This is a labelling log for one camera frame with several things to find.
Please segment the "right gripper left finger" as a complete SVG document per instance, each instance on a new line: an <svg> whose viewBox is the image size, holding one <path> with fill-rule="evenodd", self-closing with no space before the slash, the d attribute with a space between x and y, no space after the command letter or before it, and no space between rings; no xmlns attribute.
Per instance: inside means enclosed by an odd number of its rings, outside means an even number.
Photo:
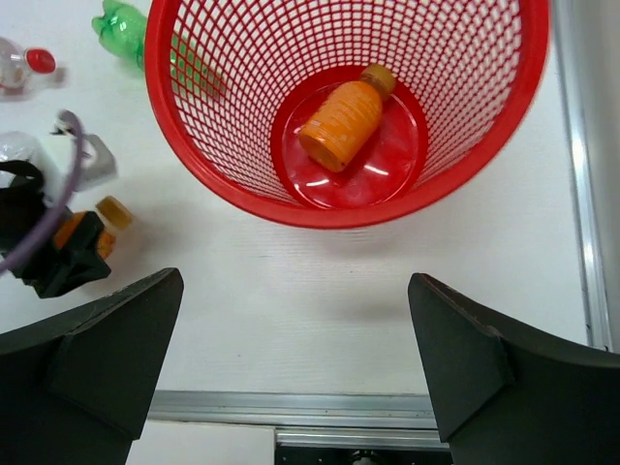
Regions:
<svg viewBox="0 0 620 465"><path fill-rule="evenodd" d="M1 336L1 461L123 464L140 438L183 296L169 267Z"/></svg>

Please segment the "green plastic bottle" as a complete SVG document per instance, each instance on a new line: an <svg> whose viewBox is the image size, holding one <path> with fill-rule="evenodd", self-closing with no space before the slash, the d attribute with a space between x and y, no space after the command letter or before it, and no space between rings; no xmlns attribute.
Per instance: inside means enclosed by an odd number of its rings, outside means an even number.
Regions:
<svg viewBox="0 0 620 465"><path fill-rule="evenodd" d="M147 16L133 5L122 1L104 1L102 7L103 13L91 20L91 27L98 35L99 44L125 65L135 65L144 73ZM209 96L224 94L224 77L207 65L204 51L200 51L197 40L182 33L180 36L173 36L172 46L176 51L170 58L170 65L173 68L189 65L186 77L189 83L195 84Z"/></svg>

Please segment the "orange bottle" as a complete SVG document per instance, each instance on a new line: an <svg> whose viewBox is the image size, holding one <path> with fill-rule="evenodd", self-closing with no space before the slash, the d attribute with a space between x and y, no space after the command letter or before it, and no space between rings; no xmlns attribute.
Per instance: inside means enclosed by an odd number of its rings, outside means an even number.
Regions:
<svg viewBox="0 0 620 465"><path fill-rule="evenodd" d="M307 155L331 172L343 171L379 128L396 79L379 64L335 88L298 133Z"/></svg>
<svg viewBox="0 0 620 465"><path fill-rule="evenodd" d="M95 207L95 212L104 225L97 241L97 252L102 259L107 260L115 247L117 237L132 225L134 215L113 196L106 196L101 199ZM58 249L69 241L77 229L78 223L86 214L86 210L69 213L68 218L62 223L53 238L53 243Z"/></svg>

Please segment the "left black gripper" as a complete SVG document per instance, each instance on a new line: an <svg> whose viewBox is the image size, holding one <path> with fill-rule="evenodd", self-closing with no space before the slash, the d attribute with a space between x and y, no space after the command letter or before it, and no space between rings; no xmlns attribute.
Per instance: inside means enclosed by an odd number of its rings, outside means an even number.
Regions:
<svg viewBox="0 0 620 465"><path fill-rule="evenodd" d="M2 162L1 173L13 176L1 188L1 251L21 247L35 252L12 269L15 278L39 298L53 298L110 275L98 252L104 223L94 211L75 213L58 231L64 240L58 245L49 238L58 224L58 210L46 205L43 172L28 161L16 160Z"/></svg>

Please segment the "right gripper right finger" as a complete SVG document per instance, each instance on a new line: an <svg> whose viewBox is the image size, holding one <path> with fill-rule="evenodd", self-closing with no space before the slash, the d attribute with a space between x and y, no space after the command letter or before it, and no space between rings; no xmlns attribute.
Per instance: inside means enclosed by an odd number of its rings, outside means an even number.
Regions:
<svg viewBox="0 0 620 465"><path fill-rule="evenodd" d="M619 356L416 273L408 298L439 436L456 464L616 464Z"/></svg>

